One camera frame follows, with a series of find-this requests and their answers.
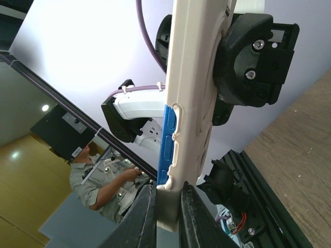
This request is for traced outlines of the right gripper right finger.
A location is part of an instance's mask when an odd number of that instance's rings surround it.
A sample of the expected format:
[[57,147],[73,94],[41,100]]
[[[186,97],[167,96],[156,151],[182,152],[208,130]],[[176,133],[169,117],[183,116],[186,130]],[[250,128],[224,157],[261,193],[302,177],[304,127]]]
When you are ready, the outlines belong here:
[[180,197],[179,246],[200,248],[237,248],[220,229],[194,186],[184,183]]

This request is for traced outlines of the blue phone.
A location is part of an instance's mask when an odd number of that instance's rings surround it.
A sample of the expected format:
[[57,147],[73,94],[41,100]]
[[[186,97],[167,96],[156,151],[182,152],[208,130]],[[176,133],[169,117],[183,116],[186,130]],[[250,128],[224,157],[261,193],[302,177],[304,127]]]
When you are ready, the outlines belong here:
[[169,177],[168,171],[172,164],[174,152],[172,135],[176,129],[176,121],[174,110],[170,106],[165,105],[157,173],[158,185],[165,184]]

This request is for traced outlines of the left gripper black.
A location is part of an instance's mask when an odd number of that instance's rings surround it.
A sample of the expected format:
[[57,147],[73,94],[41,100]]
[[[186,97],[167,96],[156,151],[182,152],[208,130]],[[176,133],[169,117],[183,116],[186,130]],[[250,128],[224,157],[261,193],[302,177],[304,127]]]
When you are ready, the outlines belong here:
[[274,23],[270,14],[233,16],[216,51],[213,125],[225,124],[237,105],[263,107],[278,101],[298,35],[298,24]]

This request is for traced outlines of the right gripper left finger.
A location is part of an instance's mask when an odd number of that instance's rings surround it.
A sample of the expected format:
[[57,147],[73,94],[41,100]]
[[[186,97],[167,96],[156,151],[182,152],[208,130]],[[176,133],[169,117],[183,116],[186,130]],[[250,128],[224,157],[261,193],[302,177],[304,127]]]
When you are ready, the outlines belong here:
[[101,248],[156,247],[156,187],[145,185],[118,227],[99,245]]

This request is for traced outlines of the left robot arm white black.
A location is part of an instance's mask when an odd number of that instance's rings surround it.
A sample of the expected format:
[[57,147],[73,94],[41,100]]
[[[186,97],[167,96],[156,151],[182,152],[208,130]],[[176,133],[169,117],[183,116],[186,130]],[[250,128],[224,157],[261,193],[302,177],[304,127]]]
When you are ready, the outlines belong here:
[[[285,83],[299,34],[297,24],[274,23],[269,14],[235,14],[216,51],[212,104],[214,126],[225,124],[236,105],[275,104]],[[156,118],[174,124],[163,106],[164,86],[136,87],[126,80],[101,108],[114,136],[125,143],[158,149],[161,129]]]

